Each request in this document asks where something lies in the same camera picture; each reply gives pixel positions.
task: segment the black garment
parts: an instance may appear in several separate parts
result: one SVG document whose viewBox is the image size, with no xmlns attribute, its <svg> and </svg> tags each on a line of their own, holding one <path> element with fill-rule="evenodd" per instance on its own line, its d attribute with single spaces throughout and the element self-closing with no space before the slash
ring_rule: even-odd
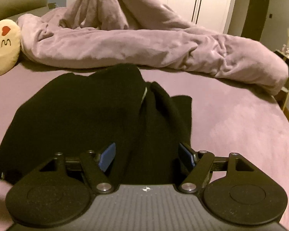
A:
<svg viewBox="0 0 289 231">
<path fill-rule="evenodd" d="M 135 65 L 69 73 L 17 110 L 0 146 L 0 170 L 15 183 L 56 152 L 74 157 L 116 143 L 114 185 L 180 183 L 177 148 L 190 132 L 191 98 L 169 97 Z"/>
</svg>

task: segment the emoji pillow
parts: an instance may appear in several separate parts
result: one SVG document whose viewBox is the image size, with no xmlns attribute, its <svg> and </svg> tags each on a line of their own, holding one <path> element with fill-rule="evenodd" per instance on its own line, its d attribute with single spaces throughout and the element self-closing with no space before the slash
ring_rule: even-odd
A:
<svg viewBox="0 0 289 231">
<path fill-rule="evenodd" d="M 0 21 L 0 75 L 16 64 L 20 52 L 20 28 L 12 20 Z"/>
</svg>

